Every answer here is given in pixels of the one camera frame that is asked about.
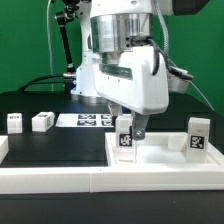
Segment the black table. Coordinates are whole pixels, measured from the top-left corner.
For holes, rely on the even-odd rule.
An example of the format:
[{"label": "black table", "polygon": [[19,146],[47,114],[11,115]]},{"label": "black table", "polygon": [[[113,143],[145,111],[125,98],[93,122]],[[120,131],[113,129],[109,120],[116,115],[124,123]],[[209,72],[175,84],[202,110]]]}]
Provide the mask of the black table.
[{"label": "black table", "polygon": [[[7,134],[7,113],[24,118],[24,133],[9,136],[1,167],[107,166],[104,134],[113,128],[33,134],[31,118],[41,111],[108,113],[106,105],[77,103],[61,92],[0,94],[0,134]],[[166,113],[152,116],[147,131],[187,131],[190,117],[211,119],[209,141],[224,153],[224,118],[188,95],[171,94]],[[0,223],[224,223],[224,191],[0,195]]]}]

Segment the green backdrop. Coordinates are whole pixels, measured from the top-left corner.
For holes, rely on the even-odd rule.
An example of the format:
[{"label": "green backdrop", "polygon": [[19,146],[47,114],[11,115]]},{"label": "green backdrop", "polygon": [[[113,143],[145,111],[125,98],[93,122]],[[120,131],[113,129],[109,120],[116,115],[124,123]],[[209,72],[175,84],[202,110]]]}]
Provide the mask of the green backdrop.
[{"label": "green backdrop", "polygon": [[[3,1],[0,5],[0,93],[17,90],[33,78],[49,75],[47,44],[48,0]],[[171,16],[166,21],[170,33],[170,57],[194,75],[194,83],[216,111],[224,115],[224,1],[210,3],[195,16]],[[51,4],[50,24],[54,73],[66,69],[59,29],[54,20],[63,10],[61,1]],[[81,63],[81,31],[76,19],[67,26],[74,64]],[[162,43],[158,22],[154,37]],[[30,90],[51,90],[51,86]],[[191,87],[189,94],[204,100]]]}]

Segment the white cube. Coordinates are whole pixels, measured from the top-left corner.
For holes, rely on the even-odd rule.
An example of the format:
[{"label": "white cube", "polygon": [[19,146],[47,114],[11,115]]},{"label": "white cube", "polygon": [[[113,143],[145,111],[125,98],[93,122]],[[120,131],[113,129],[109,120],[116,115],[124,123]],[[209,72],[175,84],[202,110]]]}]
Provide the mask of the white cube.
[{"label": "white cube", "polygon": [[168,137],[168,149],[174,152],[186,150],[186,134],[171,134]]},{"label": "white cube", "polygon": [[41,112],[32,118],[32,131],[46,132],[54,124],[53,112]]},{"label": "white cube", "polygon": [[116,150],[117,160],[135,161],[135,141],[132,140],[130,127],[133,118],[131,116],[118,116],[116,119]]},{"label": "white cube", "polygon": [[189,162],[207,162],[210,120],[191,118],[188,123],[186,158]]},{"label": "white cube", "polygon": [[7,129],[8,129],[8,134],[18,134],[23,132],[21,113],[8,114]]},{"label": "white cube", "polygon": [[0,136],[0,163],[9,151],[8,136]]}]

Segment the printed marker sheet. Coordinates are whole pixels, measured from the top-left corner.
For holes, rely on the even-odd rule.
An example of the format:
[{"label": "printed marker sheet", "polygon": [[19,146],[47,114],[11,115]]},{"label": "printed marker sheet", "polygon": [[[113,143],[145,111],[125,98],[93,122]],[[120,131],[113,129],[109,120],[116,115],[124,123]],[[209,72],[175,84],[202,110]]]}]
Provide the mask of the printed marker sheet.
[{"label": "printed marker sheet", "polygon": [[113,127],[110,114],[60,114],[56,127]]}]

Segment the white tray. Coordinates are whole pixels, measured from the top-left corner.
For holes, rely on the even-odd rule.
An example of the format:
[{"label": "white tray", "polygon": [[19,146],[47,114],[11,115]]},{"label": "white tray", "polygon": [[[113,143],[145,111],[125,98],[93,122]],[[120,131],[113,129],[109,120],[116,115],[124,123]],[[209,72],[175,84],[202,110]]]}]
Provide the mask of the white tray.
[{"label": "white tray", "polygon": [[107,133],[108,167],[2,168],[0,194],[224,190],[224,156],[209,144],[207,163],[188,163],[183,151],[168,152],[169,134],[147,133],[137,163],[116,163]]}]

